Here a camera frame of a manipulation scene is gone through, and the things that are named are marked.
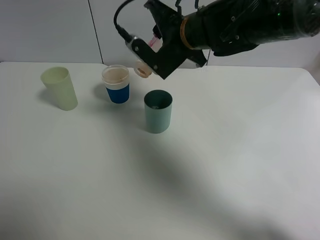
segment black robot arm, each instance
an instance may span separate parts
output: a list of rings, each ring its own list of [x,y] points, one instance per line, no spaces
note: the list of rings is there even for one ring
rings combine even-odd
[[[229,56],[320,31],[320,0],[216,0],[187,16],[159,0],[148,0],[144,6],[154,18],[154,31],[163,38],[158,52],[118,26],[119,9],[114,22],[129,49],[163,79],[186,59],[202,67],[207,61],[204,49]]]

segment plastic cup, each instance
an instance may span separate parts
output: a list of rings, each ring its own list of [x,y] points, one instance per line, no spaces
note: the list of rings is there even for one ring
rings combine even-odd
[[[123,104],[130,96],[129,70],[122,65],[112,65],[102,71],[102,81],[115,104]]]
[[[164,90],[153,90],[144,97],[146,128],[159,134],[170,126],[173,98]]]
[[[68,69],[61,66],[52,67],[44,71],[40,78],[54,96],[60,109],[70,111],[78,105]]]

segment white table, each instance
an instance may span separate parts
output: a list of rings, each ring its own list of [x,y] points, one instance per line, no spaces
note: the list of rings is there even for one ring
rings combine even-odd
[[[40,81],[53,66],[70,71],[72,111]],[[0,63],[1,239],[320,238],[320,87],[307,71],[130,69],[130,100],[116,105],[104,67]],[[144,131],[153,89],[173,96],[162,134]]]

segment blue cup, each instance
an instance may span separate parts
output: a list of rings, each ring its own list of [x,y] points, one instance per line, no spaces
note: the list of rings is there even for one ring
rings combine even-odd
[[[111,65],[102,71],[102,81],[115,104],[123,104],[130,96],[129,70],[122,65]]]

